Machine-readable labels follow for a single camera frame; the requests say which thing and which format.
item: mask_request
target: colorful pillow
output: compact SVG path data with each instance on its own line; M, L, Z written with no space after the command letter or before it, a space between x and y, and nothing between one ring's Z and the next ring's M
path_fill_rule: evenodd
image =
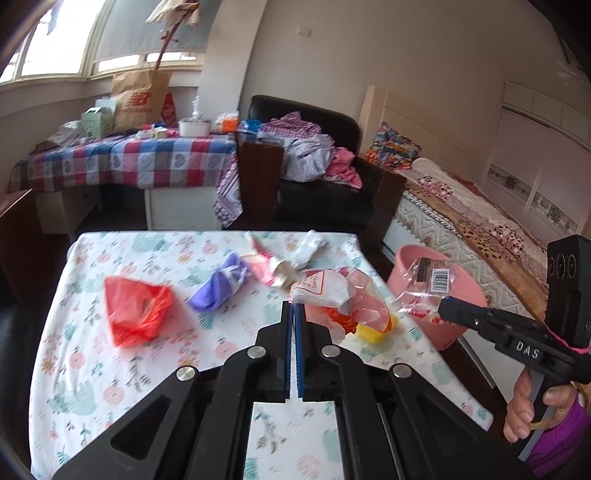
M386 170L408 170L420 151L420 145L383 122L365 159Z

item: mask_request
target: tissue box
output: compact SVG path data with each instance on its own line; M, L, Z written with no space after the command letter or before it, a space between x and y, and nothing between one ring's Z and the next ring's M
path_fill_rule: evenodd
M109 108L89 108L82 114L80 121L87 137L104 138L113 133L113 112Z

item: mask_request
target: metal screw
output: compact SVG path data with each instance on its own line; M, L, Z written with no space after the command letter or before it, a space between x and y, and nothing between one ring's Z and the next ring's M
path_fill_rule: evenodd
M248 351L246 352L246 354L250 358L262 358L267 354L267 351L265 350L265 347L255 345L255 346L250 347L248 349Z
M340 348L336 345L324 345L324 347L322 347L321 352L322 355L324 355L327 358L334 358L336 356L339 356Z
M413 373L412 369L407 364L396 364L392 367L394 376L398 378L408 378Z
M177 370L177 378L181 382L191 380L195 376L195 369L193 367L181 367Z

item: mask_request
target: paper shopping bag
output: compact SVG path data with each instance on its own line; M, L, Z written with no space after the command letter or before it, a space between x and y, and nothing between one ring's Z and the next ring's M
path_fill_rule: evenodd
M160 120L170 72L134 70L113 76L111 97L117 101L115 132Z

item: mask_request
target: snack wrapper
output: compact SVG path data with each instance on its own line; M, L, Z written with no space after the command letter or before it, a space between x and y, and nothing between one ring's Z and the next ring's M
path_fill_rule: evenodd
M251 232L246 232L245 236L251 252L242 259L259 282L270 287L283 288L295 281L297 273L287 260L276 257Z
M452 260L417 258L402 276L407 283L397 302L401 311L430 323L449 324L437 309L452 291L457 278L457 263Z
M215 310L234 295L250 276L246 262L232 253L188 303L199 312Z
M334 343L355 333L358 325L389 331L390 312L374 281L357 268L341 272L323 270L293 284L290 300L304 303L306 319L328 327Z

